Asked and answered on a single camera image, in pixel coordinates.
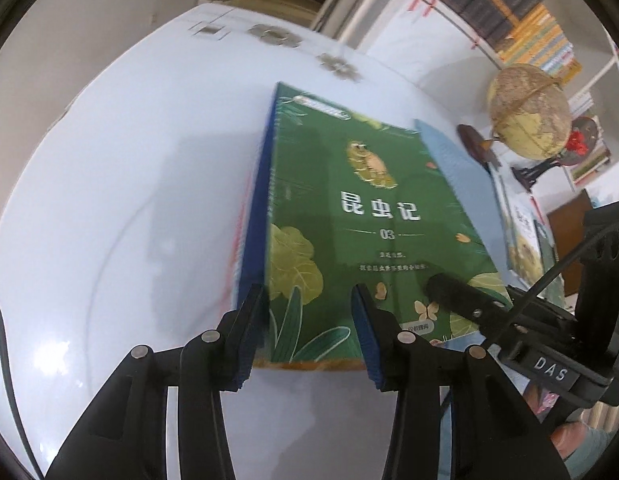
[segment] floor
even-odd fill
[[[303,27],[309,27],[320,10],[320,4],[312,0],[234,0],[230,4],[241,9],[275,16]]]

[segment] silver rivet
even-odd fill
[[[142,359],[147,354],[149,354],[149,348],[145,345],[134,346],[134,348],[131,349],[131,356],[134,359]]]
[[[469,347],[469,355],[471,355],[474,359],[484,359],[487,352],[485,352],[483,347],[474,345]]]
[[[215,343],[220,339],[220,332],[218,330],[207,330],[202,333],[200,338],[205,341],[205,343]]]
[[[416,341],[416,334],[409,332],[409,330],[403,330],[403,332],[398,333],[398,340],[406,345],[411,345],[411,343]]]

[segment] globe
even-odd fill
[[[492,81],[487,102],[494,137],[532,160],[563,150],[571,133],[567,97],[557,80],[528,64],[514,64]]]

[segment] green book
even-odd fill
[[[425,284],[434,274],[447,272],[510,304],[418,132],[284,84],[244,250],[243,291],[262,275],[270,295],[270,334],[256,365],[361,368],[350,314],[357,283],[403,329],[433,344],[477,330],[428,301]]]

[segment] person's hand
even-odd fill
[[[523,398],[535,415],[542,411],[541,395],[541,389],[537,384],[533,383],[529,383],[523,393]],[[556,428],[554,433],[551,434],[550,439],[564,460],[581,446],[586,436],[586,425],[582,422],[570,422]]]

